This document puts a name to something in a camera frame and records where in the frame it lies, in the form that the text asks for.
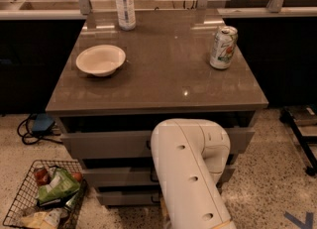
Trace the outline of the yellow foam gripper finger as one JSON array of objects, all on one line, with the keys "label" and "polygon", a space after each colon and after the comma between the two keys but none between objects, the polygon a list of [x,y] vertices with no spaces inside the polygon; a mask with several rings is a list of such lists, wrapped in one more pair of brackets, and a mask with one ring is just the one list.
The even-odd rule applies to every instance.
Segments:
[{"label": "yellow foam gripper finger", "polygon": [[170,229],[170,218],[163,197],[160,198],[160,209],[163,219],[163,229]]}]

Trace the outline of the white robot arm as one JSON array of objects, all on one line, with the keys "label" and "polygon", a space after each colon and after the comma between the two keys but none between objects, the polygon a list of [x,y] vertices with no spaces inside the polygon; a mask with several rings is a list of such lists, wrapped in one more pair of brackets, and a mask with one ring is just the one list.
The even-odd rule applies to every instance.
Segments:
[{"label": "white robot arm", "polygon": [[165,120],[152,132],[151,151],[172,229],[237,229],[216,187],[230,153],[219,124]]}]

